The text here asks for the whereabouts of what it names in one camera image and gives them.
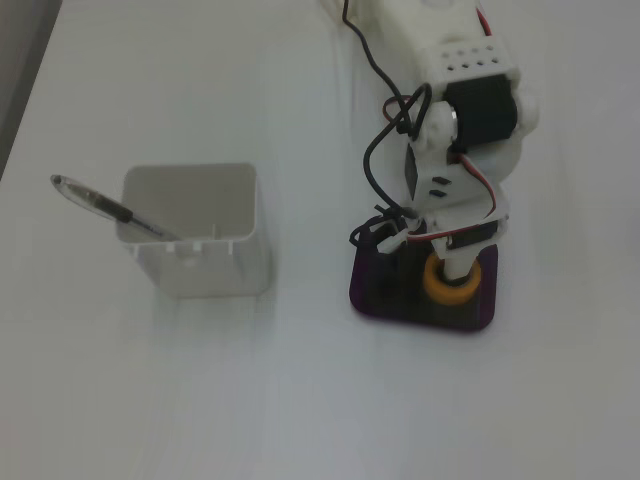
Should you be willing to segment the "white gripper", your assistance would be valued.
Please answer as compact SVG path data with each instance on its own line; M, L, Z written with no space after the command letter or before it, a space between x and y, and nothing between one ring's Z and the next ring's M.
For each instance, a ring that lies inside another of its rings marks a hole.
M507 231L509 203L501 183L510 175L508 147L474 147L466 153L407 149L410 222L407 241L430 244L447 280L467 277L478 252Z

